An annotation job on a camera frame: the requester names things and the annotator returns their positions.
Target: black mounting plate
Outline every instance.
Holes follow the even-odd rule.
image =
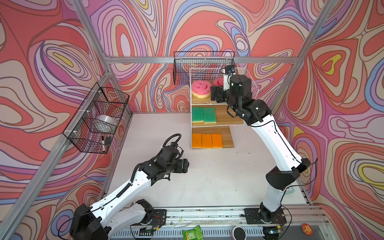
[[[162,226],[166,224],[166,218],[167,218],[167,210],[166,209],[154,209],[153,215],[157,215],[162,218],[163,222],[160,221],[157,217],[153,216],[152,221],[150,223],[151,226]],[[143,226],[140,223],[132,224],[132,226]]]
[[[265,224],[265,222],[261,220],[255,220],[255,219],[260,219],[260,214],[259,214],[259,209],[260,208],[255,208],[255,209],[244,209],[244,215],[249,216],[246,217],[247,219],[247,224]],[[280,208],[276,211],[276,219],[271,222],[272,224],[286,224],[287,220],[285,218],[283,209]]]

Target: wire basket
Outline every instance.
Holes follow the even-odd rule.
[[[190,68],[189,70],[189,79],[190,83],[192,83],[195,80],[207,80],[207,81],[213,81],[216,78],[222,78],[223,77],[223,70],[221,68]],[[252,80],[252,98],[256,99],[257,94],[259,94],[259,88],[255,81],[253,80],[252,75],[248,72],[246,68],[235,68],[234,75],[245,75],[246,77],[250,78]]]
[[[79,122],[63,134],[80,152],[108,153],[128,100],[120,90],[99,86]]]
[[[173,53],[173,80],[175,85],[189,84],[190,68],[223,68],[234,65],[235,52],[227,51],[175,51]]]

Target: shelf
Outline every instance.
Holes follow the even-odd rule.
[[[216,120],[217,123],[192,123],[192,127],[214,127],[214,126],[229,126],[229,125],[243,125],[243,119],[239,117],[232,118],[227,113],[227,105],[212,105],[206,106],[202,105],[194,105],[192,107],[211,107],[215,108]],[[235,112],[232,109],[228,110],[233,116]]]
[[[229,126],[225,127],[193,127],[192,133],[221,133],[223,137],[223,148],[234,148],[231,129]]]
[[[208,80],[208,82],[210,82],[212,84],[212,86],[214,85],[214,81],[213,80]],[[197,98],[195,96],[192,96],[192,105],[202,105],[202,104],[210,104],[210,105],[226,105],[226,103],[217,103],[216,101],[211,101],[211,96],[207,97],[207,98]]]

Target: robotic arm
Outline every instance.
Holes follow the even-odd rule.
[[[174,137],[178,137],[177,140],[166,146]],[[138,164],[133,170],[131,179],[114,192],[90,207],[85,204],[79,206],[74,212],[70,228],[72,238],[74,240],[107,240],[126,226],[135,223],[150,225],[153,207],[144,199],[137,201],[124,211],[120,210],[158,180],[170,180],[172,172],[188,171],[188,160],[181,159],[184,151],[180,153],[177,149],[180,138],[181,134],[170,136],[164,142],[160,152],[150,160]]]
[[[281,211],[281,200],[285,188],[305,171],[311,162],[302,158],[289,144],[277,127],[275,119],[267,104],[260,99],[252,99],[252,81],[245,75],[234,75],[235,66],[224,69],[222,89],[212,87],[211,100],[226,102],[236,116],[244,119],[248,126],[261,137],[276,161],[274,167],[266,174],[269,183],[266,196],[260,204],[258,217],[263,223],[271,223]]]

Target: white wire basket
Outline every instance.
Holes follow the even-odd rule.
[[[259,88],[257,87],[252,75],[246,68],[235,68],[234,75],[245,75],[252,80],[252,98],[256,99],[259,94]],[[195,80],[207,80],[213,81],[216,78],[222,78],[222,68],[190,68],[189,69],[189,83],[192,84]]]

